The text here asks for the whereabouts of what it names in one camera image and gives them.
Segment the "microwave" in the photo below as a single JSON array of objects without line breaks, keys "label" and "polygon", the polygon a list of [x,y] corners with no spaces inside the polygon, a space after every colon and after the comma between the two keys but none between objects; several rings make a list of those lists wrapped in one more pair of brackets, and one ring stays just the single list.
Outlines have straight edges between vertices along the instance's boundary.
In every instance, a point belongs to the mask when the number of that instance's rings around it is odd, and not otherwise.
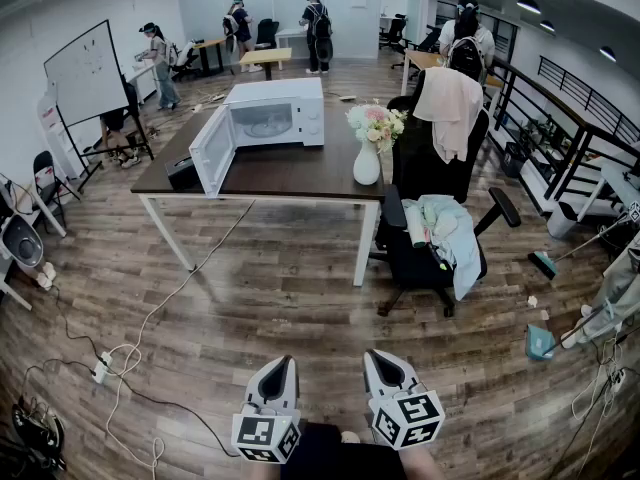
[{"label": "microwave", "polygon": [[271,144],[324,145],[319,78],[236,85],[189,147],[205,195],[215,199],[236,148]]}]

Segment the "white vase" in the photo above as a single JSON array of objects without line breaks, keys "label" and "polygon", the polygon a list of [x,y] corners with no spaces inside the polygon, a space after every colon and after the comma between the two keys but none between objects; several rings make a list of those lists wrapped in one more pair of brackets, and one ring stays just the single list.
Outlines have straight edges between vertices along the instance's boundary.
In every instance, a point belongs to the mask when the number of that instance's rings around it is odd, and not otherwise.
[{"label": "white vase", "polygon": [[362,141],[362,149],[353,164],[353,177],[360,185],[373,185],[380,176],[380,161],[376,145],[370,140]]}]

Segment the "trash can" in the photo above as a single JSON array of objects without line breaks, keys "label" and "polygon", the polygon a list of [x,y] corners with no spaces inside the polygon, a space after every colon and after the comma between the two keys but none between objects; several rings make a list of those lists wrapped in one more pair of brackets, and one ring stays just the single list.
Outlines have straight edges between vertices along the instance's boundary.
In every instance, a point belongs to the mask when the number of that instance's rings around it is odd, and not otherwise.
[{"label": "trash can", "polygon": [[520,176],[520,170],[526,161],[527,155],[519,144],[507,143],[502,157],[502,170],[509,178]]},{"label": "trash can", "polygon": [[563,238],[578,222],[578,216],[567,203],[558,203],[547,221],[549,234],[554,238]]}]

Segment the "light blue garment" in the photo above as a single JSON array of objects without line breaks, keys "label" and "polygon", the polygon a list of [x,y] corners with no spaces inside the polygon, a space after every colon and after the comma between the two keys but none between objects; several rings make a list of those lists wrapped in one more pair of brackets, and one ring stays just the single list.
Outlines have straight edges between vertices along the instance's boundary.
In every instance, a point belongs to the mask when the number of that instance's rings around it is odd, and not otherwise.
[{"label": "light blue garment", "polygon": [[452,196],[424,195],[418,201],[403,199],[402,205],[405,208],[418,206],[422,224],[429,230],[431,243],[438,247],[438,254],[450,265],[456,265],[453,289],[456,299],[462,300],[481,271],[471,215]]},{"label": "light blue garment", "polygon": [[169,107],[173,103],[180,103],[180,96],[176,92],[176,85],[171,79],[171,70],[169,64],[160,62],[156,66],[156,75],[158,76],[158,84],[160,85],[160,102],[161,107]]}]

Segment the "dark wooden tabletop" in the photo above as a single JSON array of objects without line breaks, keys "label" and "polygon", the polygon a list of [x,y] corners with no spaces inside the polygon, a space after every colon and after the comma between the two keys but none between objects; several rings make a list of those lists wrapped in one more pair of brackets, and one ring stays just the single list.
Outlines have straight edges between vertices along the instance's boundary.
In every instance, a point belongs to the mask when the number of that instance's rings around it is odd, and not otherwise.
[{"label": "dark wooden tabletop", "polygon": [[[165,164],[189,152],[189,146],[213,110],[195,114],[156,155],[131,188],[137,194],[177,193]],[[353,179],[353,162],[360,151],[345,109],[325,108],[325,144],[239,148],[220,190],[225,194],[382,200],[382,173],[376,183],[360,185]],[[198,183],[182,193],[203,194]]]}]

